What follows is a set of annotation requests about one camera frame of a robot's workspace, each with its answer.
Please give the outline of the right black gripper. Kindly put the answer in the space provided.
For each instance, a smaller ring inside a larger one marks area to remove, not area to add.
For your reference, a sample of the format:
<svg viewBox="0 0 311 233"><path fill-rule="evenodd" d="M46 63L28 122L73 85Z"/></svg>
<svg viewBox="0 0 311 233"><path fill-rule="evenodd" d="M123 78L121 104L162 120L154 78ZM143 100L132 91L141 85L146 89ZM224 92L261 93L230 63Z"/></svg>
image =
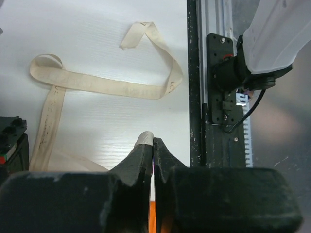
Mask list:
<svg viewBox="0 0 311 233"><path fill-rule="evenodd" d="M27 121L16 117L0 118L0 173L10 175L29 169Z"/></svg>

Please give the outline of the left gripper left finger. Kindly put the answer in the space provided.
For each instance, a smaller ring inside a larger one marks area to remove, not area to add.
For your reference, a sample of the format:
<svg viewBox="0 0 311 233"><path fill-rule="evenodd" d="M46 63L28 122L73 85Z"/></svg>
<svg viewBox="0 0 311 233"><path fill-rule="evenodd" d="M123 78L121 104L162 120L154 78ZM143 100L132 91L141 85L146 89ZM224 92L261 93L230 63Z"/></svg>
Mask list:
<svg viewBox="0 0 311 233"><path fill-rule="evenodd" d="M0 189L3 233L148 232L153 147L108 172L19 172Z"/></svg>

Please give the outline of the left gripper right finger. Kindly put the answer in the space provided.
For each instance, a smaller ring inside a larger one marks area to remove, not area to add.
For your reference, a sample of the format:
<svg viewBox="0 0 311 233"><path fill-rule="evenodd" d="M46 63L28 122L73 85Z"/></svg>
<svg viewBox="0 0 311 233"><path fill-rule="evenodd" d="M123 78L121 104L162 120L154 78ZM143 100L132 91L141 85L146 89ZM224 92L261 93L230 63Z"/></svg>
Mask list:
<svg viewBox="0 0 311 233"><path fill-rule="evenodd" d="M154 139L158 215L173 205L173 233L294 233L303 222L284 177L268 168L187 167Z"/></svg>

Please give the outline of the orange wrapping paper sheet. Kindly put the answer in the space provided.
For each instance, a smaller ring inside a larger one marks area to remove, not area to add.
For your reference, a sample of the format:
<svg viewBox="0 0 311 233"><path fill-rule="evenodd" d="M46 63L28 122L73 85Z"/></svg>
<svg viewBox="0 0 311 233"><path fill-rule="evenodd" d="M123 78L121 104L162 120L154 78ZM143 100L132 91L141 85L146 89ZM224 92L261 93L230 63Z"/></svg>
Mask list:
<svg viewBox="0 0 311 233"><path fill-rule="evenodd" d="M164 212L158 215L155 201L150 201L148 232L172 233L173 232L173 205L166 205Z"/></svg>

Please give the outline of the cream ribbon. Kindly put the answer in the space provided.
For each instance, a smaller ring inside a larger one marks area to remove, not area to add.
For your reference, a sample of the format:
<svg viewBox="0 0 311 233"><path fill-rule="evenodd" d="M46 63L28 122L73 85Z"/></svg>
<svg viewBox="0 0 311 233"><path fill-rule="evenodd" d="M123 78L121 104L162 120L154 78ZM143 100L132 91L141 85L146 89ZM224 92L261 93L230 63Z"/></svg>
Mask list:
<svg viewBox="0 0 311 233"><path fill-rule="evenodd" d="M183 80L180 64L174 58L153 22L135 22L128 30L120 47L135 48L143 38L148 39L172 59L171 71L163 86L116 81L65 70L61 59L54 54L41 54L30 64L30 75L49 84L51 89L43 105L41 120L29 165L30 171L47 171L61 118L66 90L158 100L173 92Z"/></svg>

